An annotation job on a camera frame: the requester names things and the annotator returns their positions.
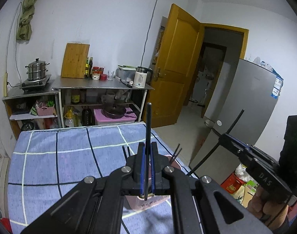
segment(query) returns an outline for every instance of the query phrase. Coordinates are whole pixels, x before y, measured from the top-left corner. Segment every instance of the pink box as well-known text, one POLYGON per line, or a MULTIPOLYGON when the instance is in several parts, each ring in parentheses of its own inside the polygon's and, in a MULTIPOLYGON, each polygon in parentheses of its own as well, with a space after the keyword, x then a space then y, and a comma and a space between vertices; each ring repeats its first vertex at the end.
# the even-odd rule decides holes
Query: pink box
MULTIPOLYGON (((126 108, 127 112, 132 111, 130 107, 126 108)), ((115 124, 122 124, 122 123, 130 123, 134 122, 137 116, 134 113, 127 114, 127 117, 124 116, 120 119, 111 119, 107 118, 102 114, 102 109, 94 109, 94 118, 95 118, 95 125, 115 125, 115 124)))

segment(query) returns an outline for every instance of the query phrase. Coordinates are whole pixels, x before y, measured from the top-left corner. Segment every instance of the gray refrigerator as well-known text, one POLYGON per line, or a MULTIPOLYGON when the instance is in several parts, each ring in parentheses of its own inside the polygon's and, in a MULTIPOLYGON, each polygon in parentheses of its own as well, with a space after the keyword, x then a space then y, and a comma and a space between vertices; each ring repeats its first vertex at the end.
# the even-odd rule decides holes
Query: gray refrigerator
MULTIPOLYGON (((213 148, 218 142, 218 135, 228 130, 242 109, 245 111, 230 135, 254 145, 270 119, 282 85, 283 79, 279 75, 240 59, 218 119, 201 149, 191 160, 190 168, 195 167, 213 148)), ((219 146, 195 173, 198 177, 208 175, 221 184, 239 164, 236 156, 219 146)))

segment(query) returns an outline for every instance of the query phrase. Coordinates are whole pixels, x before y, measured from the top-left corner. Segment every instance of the mattress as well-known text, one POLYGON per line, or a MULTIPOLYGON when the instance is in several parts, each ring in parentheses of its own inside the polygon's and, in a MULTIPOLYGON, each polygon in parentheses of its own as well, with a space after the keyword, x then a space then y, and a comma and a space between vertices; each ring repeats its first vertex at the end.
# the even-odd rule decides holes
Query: mattress
MULTIPOLYGON (((12 155, 8 209, 13 234, 20 233, 86 176, 108 176, 124 166, 122 146, 137 153, 145 142, 143 122, 71 129, 22 132, 12 155)), ((171 149, 152 130, 158 151, 171 149)), ((189 168, 177 159, 184 173, 189 168)), ((173 233, 170 199, 144 211, 133 211, 125 200, 120 233, 173 233)))

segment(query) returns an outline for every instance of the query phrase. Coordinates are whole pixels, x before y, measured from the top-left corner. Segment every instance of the door handle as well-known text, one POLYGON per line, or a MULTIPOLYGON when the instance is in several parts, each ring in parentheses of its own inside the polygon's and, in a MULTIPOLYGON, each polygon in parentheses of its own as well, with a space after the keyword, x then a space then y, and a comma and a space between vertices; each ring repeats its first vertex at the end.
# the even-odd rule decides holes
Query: door handle
POLYGON ((157 68, 155 81, 157 81, 158 78, 164 78, 165 76, 166 76, 166 74, 165 73, 160 73, 160 68, 157 68))

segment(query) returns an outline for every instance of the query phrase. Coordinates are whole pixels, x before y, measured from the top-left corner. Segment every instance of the hanging towel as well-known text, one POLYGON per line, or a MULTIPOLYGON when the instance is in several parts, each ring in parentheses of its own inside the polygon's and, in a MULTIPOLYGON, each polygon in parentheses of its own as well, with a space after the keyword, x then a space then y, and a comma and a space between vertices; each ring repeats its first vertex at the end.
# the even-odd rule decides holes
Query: hanging towel
POLYGON ((31 37, 31 25, 30 21, 35 13, 35 2, 37 0, 24 0, 22 4, 22 15, 19 21, 19 28, 17 29, 17 40, 30 40, 31 37))

